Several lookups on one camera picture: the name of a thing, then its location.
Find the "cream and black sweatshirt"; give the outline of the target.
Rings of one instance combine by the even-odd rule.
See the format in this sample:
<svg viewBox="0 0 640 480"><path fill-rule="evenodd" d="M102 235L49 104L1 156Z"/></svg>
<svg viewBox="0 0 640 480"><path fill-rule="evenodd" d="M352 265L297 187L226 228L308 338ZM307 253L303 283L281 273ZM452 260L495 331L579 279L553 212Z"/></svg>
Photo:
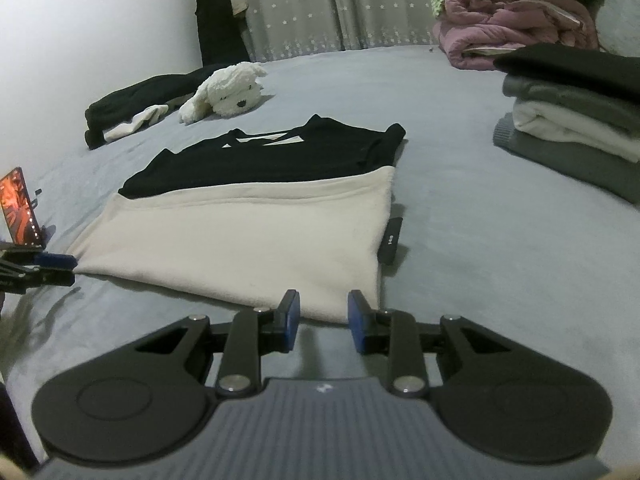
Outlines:
<svg viewBox="0 0 640 480"><path fill-rule="evenodd" d="M347 296L380 302L383 237L405 129L312 116L301 126L234 129L159 152L70 244L81 274L247 307L302 297L312 320L341 323Z"/></svg>

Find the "pink folded quilt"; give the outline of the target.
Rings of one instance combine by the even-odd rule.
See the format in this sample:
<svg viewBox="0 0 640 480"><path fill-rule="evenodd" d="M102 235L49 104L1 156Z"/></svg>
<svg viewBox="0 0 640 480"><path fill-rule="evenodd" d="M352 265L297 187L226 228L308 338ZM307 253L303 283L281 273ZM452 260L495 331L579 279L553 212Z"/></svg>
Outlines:
<svg viewBox="0 0 640 480"><path fill-rule="evenodd" d="M492 70L497 56L533 44L600 47L594 19L577 0L444 0L433 34L460 70Z"/></svg>

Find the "grey dotted curtain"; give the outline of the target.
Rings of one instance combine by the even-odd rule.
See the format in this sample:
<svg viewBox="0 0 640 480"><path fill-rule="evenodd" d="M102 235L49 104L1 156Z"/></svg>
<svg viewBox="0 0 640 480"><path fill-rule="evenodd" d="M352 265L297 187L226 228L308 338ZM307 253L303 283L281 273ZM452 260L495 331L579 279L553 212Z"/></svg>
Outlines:
<svg viewBox="0 0 640 480"><path fill-rule="evenodd" d="M277 61L376 47L434 44L430 0L246 0L250 56Z"/></svg>

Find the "black and white garment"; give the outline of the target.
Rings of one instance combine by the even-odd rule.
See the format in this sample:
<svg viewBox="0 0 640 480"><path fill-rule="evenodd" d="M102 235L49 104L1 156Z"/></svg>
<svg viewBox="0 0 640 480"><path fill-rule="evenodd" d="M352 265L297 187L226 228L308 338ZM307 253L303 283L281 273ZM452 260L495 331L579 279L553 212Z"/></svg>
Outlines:
<svg viewBox="0 0 640 480"><path fill-rule="evenodd" d="M85 111L87 130L85 141L89 150L106 143L105 133L152 105L165 105L170 101L193 94L213 72L230 63L206 65L187 74L153 76L132 86L116 90L89 105Z"/></svg>

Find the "black folded garment on stack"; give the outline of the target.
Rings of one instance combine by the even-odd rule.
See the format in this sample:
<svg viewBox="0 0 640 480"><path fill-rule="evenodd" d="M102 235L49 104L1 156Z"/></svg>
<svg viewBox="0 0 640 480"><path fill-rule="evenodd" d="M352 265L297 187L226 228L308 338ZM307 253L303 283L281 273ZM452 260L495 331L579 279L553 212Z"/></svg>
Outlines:
<svg viewBox="0 0 640 480"><path fill-rule="evenodd" d="M534 44L500 55L495 68L509 75L583 88L639 104L639 59L562 44Z"/></svg>

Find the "black hanging coat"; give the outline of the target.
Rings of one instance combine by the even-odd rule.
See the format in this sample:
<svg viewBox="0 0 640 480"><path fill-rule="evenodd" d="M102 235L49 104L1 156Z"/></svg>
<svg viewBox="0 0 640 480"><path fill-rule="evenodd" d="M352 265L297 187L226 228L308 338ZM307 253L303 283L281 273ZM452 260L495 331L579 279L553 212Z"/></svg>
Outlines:
<svg viewBox="0 0 640 480"><path fill-rule="evenodd" d="M204 66L250 60L231 0L195 0L195 17Z"/></svg>

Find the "grey folded knit garment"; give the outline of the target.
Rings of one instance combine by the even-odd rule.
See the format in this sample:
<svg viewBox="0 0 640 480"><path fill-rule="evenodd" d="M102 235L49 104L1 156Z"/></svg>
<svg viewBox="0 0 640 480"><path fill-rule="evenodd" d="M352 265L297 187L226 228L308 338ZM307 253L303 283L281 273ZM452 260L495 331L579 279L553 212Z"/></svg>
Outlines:
<svg viewBox="0 0 640 480"><path fill-rule="evenodd" d="M546 141L521 132L511 114L495 125L492 142L498 148L564 176L586 182L639 205L639 164L578 143Z"/></svg>

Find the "white folded garment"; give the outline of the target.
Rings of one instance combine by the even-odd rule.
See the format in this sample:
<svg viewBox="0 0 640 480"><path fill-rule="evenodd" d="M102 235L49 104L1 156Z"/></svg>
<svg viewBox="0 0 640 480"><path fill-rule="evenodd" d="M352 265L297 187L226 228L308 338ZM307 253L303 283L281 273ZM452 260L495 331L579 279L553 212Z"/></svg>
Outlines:
<svg viewBox="0 0 640 480"><path fill-rule="evenodd" d="M582 144L627 162L639 161L638 131L628 132L574 110L541 101L517 99L512 119L515 128L540 140Z"/></svg>

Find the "white plush dog toy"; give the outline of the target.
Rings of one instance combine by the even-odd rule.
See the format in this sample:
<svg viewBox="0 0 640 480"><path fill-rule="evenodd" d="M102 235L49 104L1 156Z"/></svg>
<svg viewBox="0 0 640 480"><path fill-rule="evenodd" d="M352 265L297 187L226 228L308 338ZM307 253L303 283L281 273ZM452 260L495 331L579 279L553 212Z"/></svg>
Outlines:
<svg viewBox="0 0 640 480"><path fill-rule="evenodd" d="M258 63L241 62L216 70L178 110L179 122L199 122L210 114L229 118L249 112L262 100L259 79L267 72Z"/></svg>

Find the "smartphone with lit screen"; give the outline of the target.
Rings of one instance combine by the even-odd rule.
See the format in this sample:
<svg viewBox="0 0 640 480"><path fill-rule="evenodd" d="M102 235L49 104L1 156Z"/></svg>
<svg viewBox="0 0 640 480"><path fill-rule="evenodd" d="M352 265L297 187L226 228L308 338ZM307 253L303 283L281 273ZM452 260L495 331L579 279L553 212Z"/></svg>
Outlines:
<svg viewBox="0 0 640 480"><path fill-rule="evenodd" d="M21 167L15 167L1 179L1 209L14 244L44 246Z"/></svg>

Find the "dark grey folded garment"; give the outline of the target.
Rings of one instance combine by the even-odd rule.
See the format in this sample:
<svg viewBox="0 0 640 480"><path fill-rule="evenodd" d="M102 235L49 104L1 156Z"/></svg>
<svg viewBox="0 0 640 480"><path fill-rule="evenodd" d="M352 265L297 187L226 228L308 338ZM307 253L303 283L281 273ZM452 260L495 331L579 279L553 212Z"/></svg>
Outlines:
<svg viewBox="0 0 640 480"><path fill-rule="evenodd" d="M539 101L564 107L621 128L631 136L639 135L639 107L626 101L577 87L513 75L504 78L502 92L505 96L522 101Z"/></svg>

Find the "grey blanket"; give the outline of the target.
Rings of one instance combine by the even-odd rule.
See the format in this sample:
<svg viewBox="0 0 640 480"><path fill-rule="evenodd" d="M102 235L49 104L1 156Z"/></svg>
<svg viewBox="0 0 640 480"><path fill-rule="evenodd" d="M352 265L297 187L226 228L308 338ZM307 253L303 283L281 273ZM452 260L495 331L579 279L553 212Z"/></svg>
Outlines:
<svg viewBox="0 0 640 480"><path fill-rule="evenodd" d="M639 55L639 0L592 0L601 48Z"/></svg>

